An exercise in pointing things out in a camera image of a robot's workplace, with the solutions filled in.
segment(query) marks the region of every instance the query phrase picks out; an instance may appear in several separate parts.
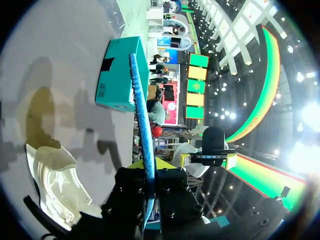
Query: green sign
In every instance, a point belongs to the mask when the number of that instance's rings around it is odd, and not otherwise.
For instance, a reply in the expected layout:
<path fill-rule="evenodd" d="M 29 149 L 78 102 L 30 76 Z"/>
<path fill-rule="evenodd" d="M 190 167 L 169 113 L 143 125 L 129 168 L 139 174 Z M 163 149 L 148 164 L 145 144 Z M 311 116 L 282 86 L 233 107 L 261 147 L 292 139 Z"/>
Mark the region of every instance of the green sign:
<path fill-rule="evenodd" d="M 204 108 L 196 106 L 187 106 L 185 117 L 187 119 L 204 119 Z"/>
<path fill-rule="evenodd" d="M 198 81 L 198 80 L 188 79 L 188 86 L 187 86 L 187 91 L 188 92 L 195 92 L 195 93 L 204 94 L 205 93 L 205 87 L 206 87 L 206 82 L 205 81 Z"/>
<path fill-rule="evenodd" d="M 198 67 L 208 67 L 209 57 L 200 54 L 190 54 L 190 65 Z"/>

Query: blue foam strip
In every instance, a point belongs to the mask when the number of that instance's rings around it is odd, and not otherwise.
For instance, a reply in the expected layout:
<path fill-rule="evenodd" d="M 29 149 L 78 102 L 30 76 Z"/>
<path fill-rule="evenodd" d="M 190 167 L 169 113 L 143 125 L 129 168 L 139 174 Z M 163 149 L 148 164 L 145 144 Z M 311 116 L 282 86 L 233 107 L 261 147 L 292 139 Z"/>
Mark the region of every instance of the blue foam strip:
<path fill-rule="evenodd" d="M 135 106 L 137 120 L 139 124 L 143 164 L 147 181 L 148 201 L 146 206 L 146 214 L 144 226 L 147 224 L 147 220 L 150 217 L 152 208 L 155 202 L 155 156 L 154 147 L 149 123 L 149 117 L 147 112 L 146 100 L 142 89 L 140 75 L 138 71 L 137 57 L 135 53 L 130 54 L 130 66 L 132 86 L 134 90 Z"/>

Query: green floor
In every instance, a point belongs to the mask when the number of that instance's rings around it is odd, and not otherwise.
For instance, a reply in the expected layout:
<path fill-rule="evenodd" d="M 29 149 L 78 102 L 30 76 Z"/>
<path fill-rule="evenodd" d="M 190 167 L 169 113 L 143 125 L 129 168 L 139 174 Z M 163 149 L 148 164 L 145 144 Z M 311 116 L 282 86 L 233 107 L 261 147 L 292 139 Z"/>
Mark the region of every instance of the green floor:
<path fill-rule="evenodd" d="M 140 36 L 144 52 L 147 53 L 149 25 L 146 19 L 150 0 L 117 0 L 117 4 L 125 22 L 122 38 Z"/>

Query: teal box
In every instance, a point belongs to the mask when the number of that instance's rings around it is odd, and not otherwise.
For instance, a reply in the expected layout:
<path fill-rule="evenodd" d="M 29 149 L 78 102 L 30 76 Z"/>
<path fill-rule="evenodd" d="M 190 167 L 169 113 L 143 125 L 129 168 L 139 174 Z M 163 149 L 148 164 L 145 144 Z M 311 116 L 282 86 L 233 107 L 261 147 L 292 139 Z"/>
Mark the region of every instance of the teal box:
<path fill-rule="evenodd" d="M 102 61 L 95 103 L 102 107 L 134 112 L 130 54 L 136 54 L 144 98 L 147 100 L 149 68 L 139 36 L 110 41 Z"/>

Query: blue screen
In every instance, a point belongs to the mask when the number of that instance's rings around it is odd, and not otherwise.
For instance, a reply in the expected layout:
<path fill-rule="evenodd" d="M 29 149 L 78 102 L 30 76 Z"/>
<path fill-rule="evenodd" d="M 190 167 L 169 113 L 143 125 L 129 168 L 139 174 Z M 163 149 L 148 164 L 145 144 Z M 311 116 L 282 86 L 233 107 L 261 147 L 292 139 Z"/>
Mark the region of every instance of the blue screen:
<path fill-rule="evenodd" d="M 171 44 L 171 37 L 170 36 L 163 36 L 157 39 L 158 47 L 170 47 Z"/>
<path fill-rule="evenodd" d="M 166 49 L 167 52 L 170 54 L 170 62 L 168 64 L 177 64 L 178 63 L 178 51 L 174 49 Z"/>

